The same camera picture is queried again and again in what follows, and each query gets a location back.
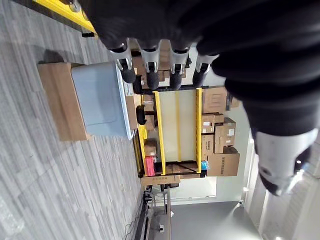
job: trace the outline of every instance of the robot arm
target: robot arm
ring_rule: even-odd
[[[127,38],[157,70],[157,48],[171,42],[170,86],[178,89],[191,43],[199,57],[193,85],[208,69],[226,78],[256,130],[259,173],[274,195],[285,193],[308,162],[320,106],[318,0],[80,0],[126,82],[133,82]],[[147,79],[150,88],[157,79]]]

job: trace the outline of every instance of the gray carpet floor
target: gray carpet floor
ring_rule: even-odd
[[[37,71],[108,59],[97,38],[0,1],[0,240],[120,240],[132,230],[142,197],[132,142],[59,141]]]

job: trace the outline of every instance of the label on box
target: label on box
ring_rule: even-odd
[[[123,81],[123,88],[124,88],[124,95],[126,96],[133,96],[134,95],[134,87],[132,83],[126,83]]]
[[[233,135],[235,135],[235,130],[229,129],[228,136],[233,136]]]

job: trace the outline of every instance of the cardboard box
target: cardboard box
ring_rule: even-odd
[[[214,146],[215,146],[214,135],[202,135],[201,136],[201,159],[202,161],[207,161],[208,156],[214,154]]]
[[[236,99],[235,97],[232,97],[231,99],[231,108],[237,108],[240,105],[240,100]]]
[[[61,141],[81,141],[91,138],[78,102],[71,75],[78,63],[57,62],[38,64],[38,72],[48,105]]]
[[[214,126],[214,153],[222,154],[224,152],[225,139],[225,126],[223,123],[218,123]]]
[[[224,87],[205,88],[202,90],[202,113],[221,113],[226,110],[227,91]]]
[[[201,116],[201,132],[203,134],[210,134],[215,132],[215,124],[224,122],[224,115],[221,113],[207,113]]]
[[[143,95],[142,96],[142,104],[144,105],[145,112],[153,112],[154,111],[154,96],[153,95]]]
[[[224,146],[232,146],[235,144],[236,122],[226,117],[223,122],[224,126]]]
[[[147,138],[144,141],[144,155],[157,156],[157,140],[154,138]]]
[[[170,176],[145,176],[140,178],[142,186],[160,185],[160,184],[178,184],[180,183],[179,175]]]
[[[155,129],[155,116],[153,115],[146,115],[145,116],[145,129],[147,130],[154,130]]]
[[[199,173],[195,173],[195,174],[187,174],[187,175],[180,175],[180,179],[199,179],[200,178],[200,174]]]
[[[138,94],[125,96],[126,110],[128,112],[130,129],[137,129],[139,124],[137,121],[136,107],[141,105],[141,97]]]
[[[228,177],[237,176],[240,153],[233,146],[225,146],[222,154],[209,156],[207,176]]]
[[[136,75],[141,75],[141,85],[142,89],[147,89],[147,72],[142,56],[132,57],[132,66],[136,68]]]

